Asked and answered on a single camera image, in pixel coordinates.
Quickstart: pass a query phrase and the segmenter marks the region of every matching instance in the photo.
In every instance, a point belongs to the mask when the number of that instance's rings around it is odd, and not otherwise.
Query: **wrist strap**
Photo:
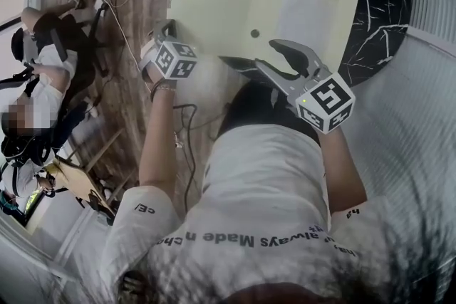
[[[171,91],[176,90],[174,87],[167,84],[167,82],[168,82],[168,80],[166,80],[165,78],[161,78],[152,86],[152,90],[150,91],[150,102],[151,103],[154,101],[155,93],[157,92],[157,90],[171,90]]]

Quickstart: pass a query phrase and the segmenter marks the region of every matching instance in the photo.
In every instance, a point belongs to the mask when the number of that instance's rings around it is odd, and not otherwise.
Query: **wooden floor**
[[[42,8],[63,4],[67,1],[42,0]],[[120,5],[124,1],[117,0],[117,4]],[[78,21],[92,19],[95,14],[93,4],[94,0],[88,0],[87,9],[74,11],[76,19]],[[141,46],[149,41],[148,34],[153,26],[165,19],[166,6],[167,0],[129,0],[118,9],[119,21],[136,58],[140,58]],[[135,61],[128,49],[118,45],[122,36],[112,14],[108,13],[101,21],[97,38],[99,41],[105,41],[111,45],[110,48],[99,53],[101,61],[105,62],[109,68],[110,75],[104,79],[98,75],[97,80],[88,90],[92,100],[103,93],[103,99],[97,107],[99,117],[79,125],[73,133],[71,143],[78,146],[78,156],[82,163],[85,163],[116,130],[124,127],[125,131],[120,139],[99,161],[94,171],[100,178],[112,175],[108,181],[113,187],[126,178],[129,173],[135,171],[134,177],[128,183],[128,186],[133,186],[138,179],[138,163],[150,107],[149,94],[138,77]],[[243,82],[241,76],[221,62],[214,62],[204,68],[195,68],[192,77],[178,85],[176,103],[198,105],[198,112],[192,126],[199,127],[223,112],[224,105],[231,101]],[[191,110],[186,110],[184,113],[186,122],[190,112]],[[176,111],[175,116],[175,129],[180,131],[182,127],[180,112]],[[221,118],[191,131],[192,148],[197,160],[197,173],[195,175],[196,184],[193,184],[190,190],[189,206],[192,206],[200,195],[198,187],[202,181],[204,164],[220,122]],[[185,150],[187,155],[189,154],[186,134],[185,130],[178,134],[184,149],[178,149],[177,152],[179,176],[175,206],[181,215],[184,213],[183,191],[190,177],[190,170],[183,153]]]

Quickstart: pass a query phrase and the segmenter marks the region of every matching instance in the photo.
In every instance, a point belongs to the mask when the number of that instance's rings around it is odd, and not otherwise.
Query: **white t-shirt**
[[[63,68],[69,72],[70,80],[72,80],[78,65],[78,54],[72,50],[67,50],[66,52],[68,58],[65,62],[62,62],[54,45],[43,47],[36,63]],[[64,94],[51,86],[51,82],[52,80],[46,74],[40,74],[40,81],[31,94],[34,106],[34,128],[50,128],[57,121]]]
[[[145,262],[165,292],[202,295],[203,283],[223,298],[265,282],[337,296],[338,263],[382,285],[384,198],[330,217],[324,175],[319,146],[299,132],[252,125],[225,133],[183,224],[158,188],[125,193],[102,257],[107,292],[115,295],[122,274]]]
[[[54,152],[51,150],[47,160],[44,162],[44,166],[52,163],[53,158],[55,157]],[[17,180],[16,180],[16,192],[13,188],[13,177],[14,177],[14,167],[10,164],[5,168],[3,174],[1,175],[1,179],[5,184],[5,189],[16,196],[21,198],[26,198],[31,196],[34,191],[39,189],[38,180],[36,179],[35,175],[38,174],[43,169],[42,166],[38,166],[34,164],[31,159],[25,163],[24,166],[21,166],[17,170]]]

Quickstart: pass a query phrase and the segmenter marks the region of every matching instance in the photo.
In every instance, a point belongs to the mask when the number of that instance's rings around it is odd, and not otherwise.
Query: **person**
[[[154,65],[147,74],[160,79]],[[346,275],[381,295],[387,201],[367,200],[340,128],[318,134],[284,95],[273,104],[272,89],[246,84],[182,223],[172,205],[175,84],[156,85],[140,186],[124,194],[103,251],[111,302],[128,294],[141,303],[335,303],[347,300],[337,285]]]
[[[38,47],[38,58],[31,65],[37,79],[29,83],[24,93],[3,113],[2,122],[6,132],[34,136],[56,123],[61,103],[76,72],[78,52],[85,40],[72,16],[63,19],[59,16],[83,6],[83,0],[70,0],[68,4],[44,12],[30,7],[23,10],[21,20],[33,34]],[[68,54],[64,62],[53,44],[53,29]],[[21,42],[17,36],[13,37],[11,48],[16,58],[20,58]]]
[[[93,105],[87,101],[79,103],[73,108],[64,119],[57,124],[52,134],[51,151],[43,166],[39,166],[28,159],[27,162],[15,169],[14,164],[5,162],[1,168],[1,180],[5,185],[5,192],[9,196],[26,198],[34,191],[43,188],[52,190],[53,184],[46,178],[47,166],[51,165],[59,149],[71,136],[72,131],[81,123],[88,112],[91,112]]]

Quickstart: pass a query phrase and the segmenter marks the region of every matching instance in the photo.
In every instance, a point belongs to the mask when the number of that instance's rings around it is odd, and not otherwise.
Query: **black and white cube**
[[[299,117],[324,134],[351,116],[354,103],[355,95],[338,73],[296,99]]]
[[[155,65],[168,80],[185,79],[190,76],[198,57],[187,44],[165,41],[158,51]]]

